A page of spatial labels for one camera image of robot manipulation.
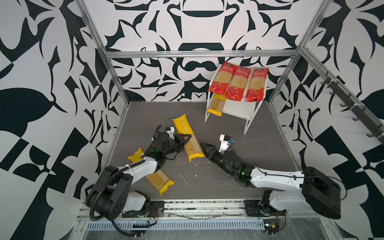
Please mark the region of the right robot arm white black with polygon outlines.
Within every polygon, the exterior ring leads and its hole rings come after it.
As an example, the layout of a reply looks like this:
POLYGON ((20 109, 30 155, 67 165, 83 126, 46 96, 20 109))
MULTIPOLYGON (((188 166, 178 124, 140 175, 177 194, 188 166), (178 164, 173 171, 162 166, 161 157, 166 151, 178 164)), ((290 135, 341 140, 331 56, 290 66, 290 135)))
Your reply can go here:
POLYGON ((233 151, 220 150, 206 143, 200 146, 205 157, 240 186, 265 191, 264 199, 260 201, 261 209, 312 210, 329 219, 341 218, 341 187, 336 178, 313 167, 296 172, 266 170, 256 164, 244 163, 233 151))

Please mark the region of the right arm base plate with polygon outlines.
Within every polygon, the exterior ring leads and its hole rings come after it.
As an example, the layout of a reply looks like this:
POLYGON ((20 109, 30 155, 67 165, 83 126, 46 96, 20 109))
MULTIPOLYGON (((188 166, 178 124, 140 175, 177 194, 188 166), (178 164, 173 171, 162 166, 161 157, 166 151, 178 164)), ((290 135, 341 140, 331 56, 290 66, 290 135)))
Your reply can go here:
POLYGON ((287 210, 276 210, 262 200, 244 200, 244 206, 248 217, 277 217, 287 213, 287 210))

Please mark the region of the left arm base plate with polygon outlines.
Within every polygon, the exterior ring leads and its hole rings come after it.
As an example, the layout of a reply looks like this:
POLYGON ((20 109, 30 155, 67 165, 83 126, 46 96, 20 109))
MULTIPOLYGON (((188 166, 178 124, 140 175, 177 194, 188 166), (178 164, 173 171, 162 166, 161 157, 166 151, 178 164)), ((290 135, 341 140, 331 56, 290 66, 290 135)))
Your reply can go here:
POLYGON ((164 213, 164 201, 149 201, 145 202, 144 206, 139 211, 123 212, 123 218, 156 218, 164 213))

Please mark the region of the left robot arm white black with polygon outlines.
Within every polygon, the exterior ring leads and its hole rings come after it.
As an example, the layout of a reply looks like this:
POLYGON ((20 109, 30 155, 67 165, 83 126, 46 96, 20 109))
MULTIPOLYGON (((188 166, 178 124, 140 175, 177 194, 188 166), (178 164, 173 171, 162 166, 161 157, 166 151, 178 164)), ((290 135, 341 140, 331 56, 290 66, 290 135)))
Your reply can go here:
POLYGON ((189 134, 155 131, 152 143, 136 163, 125 167, 107 166, 86 198, 90 208, 90 219, 115 220, 121 212, 140 211, 148 197, 139 192, 130 194, 131 186, 138 180, 156 173, 167 160, 168 155, 178 154, 192 138, 189 134))

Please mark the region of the yellow spaghetti bag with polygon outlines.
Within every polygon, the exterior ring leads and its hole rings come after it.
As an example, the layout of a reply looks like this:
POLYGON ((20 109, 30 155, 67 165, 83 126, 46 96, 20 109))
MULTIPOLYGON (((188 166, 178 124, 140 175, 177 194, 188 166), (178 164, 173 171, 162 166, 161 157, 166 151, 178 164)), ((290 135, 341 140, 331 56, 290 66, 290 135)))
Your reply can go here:
POLYGON ((221 117, 226 103, 226 98, 219 94, 214 94, 207 113, 221 117))
MULTIPOLYGON (((129 156, 128 159, 132 163, 136 163, 142 159, 143 155, 143 150, 139 148, 132 156, 129 156)), ((151 175, 147 175, 146 179, 158 191, 160 196, 162 196, 170 186, 175 184, 162 170, 158 170, 151 175)))
POLYGON ((182 135, 185 139, 185 150, 189 161, 191 162, 196 158, 204 158, 203 150, 188 122, 187 116, 182 115, 179 118, 173 119, 174 125, 178 134, 182 135))

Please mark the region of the red spaghetti bag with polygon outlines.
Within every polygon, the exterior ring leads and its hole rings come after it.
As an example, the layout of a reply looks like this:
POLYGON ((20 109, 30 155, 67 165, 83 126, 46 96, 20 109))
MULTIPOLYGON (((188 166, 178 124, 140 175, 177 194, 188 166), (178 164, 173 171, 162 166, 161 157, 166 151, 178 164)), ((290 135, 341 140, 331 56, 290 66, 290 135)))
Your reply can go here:
POLYGON ((237 65, 224 62, 214 81, 212 82, 209 88, 209 92, 223 96, 234 76, 237 67, 237 65))
POLYGON ((238 66, 229 84, 225 98, 232 101, 240 102, 243 98, 250 74, 251 69, 238 66))
POLYGON ((261 102, 265 98, 269 68, 257 68, 251 77, 245 102, 261 102))

